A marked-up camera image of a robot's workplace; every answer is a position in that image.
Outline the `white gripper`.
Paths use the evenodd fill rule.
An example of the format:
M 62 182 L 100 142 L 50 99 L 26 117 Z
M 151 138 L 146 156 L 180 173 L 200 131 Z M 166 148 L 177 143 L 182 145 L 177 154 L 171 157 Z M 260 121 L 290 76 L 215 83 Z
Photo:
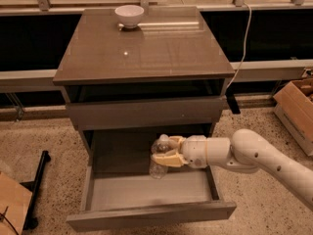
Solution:
M 169 148 L 171 151 L 162 154 L 152 154 L 152 160 L 158 165 L 181 167 L 188 165 L 191 168 L 205 168 L 206 137 L 193 135 L 187 139 L 183 136 L 170 136 Z

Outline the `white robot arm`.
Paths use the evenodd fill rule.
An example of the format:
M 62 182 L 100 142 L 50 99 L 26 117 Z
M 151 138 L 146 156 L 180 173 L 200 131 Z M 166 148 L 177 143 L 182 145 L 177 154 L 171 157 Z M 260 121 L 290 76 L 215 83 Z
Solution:
M 313 170 L 287 157 L 252 130 L 240 129 L 230 138 L 162 134 L 151 152 L 152 161 L 165 167 L 216 165 L 239 173 L 262 169 L 313 210 Z

